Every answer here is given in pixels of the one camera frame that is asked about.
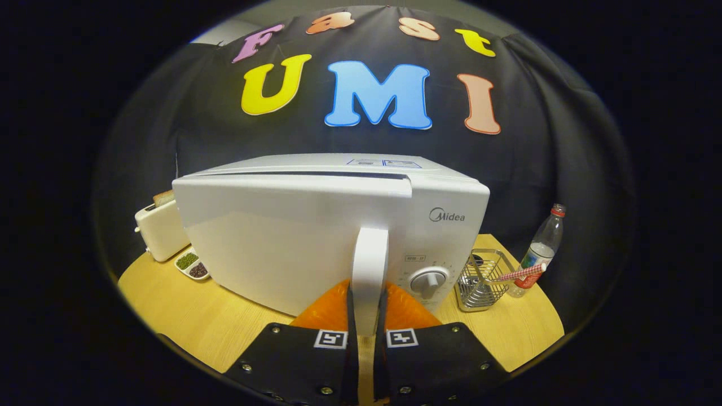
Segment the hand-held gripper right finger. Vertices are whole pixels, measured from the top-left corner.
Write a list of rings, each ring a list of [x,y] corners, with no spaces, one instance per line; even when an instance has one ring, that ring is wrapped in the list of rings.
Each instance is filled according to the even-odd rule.
[[[380,301],[374,395],[387,405],[480,405],[510,373],[463,322],[443,323],[387,284]]]

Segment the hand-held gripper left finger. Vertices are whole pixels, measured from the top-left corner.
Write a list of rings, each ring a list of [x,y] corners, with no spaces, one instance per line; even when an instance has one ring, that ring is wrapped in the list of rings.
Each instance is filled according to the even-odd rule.
[[[266,324],[224,377],[278,404],[358,404],[349,288],[343,280],[289,324]]]

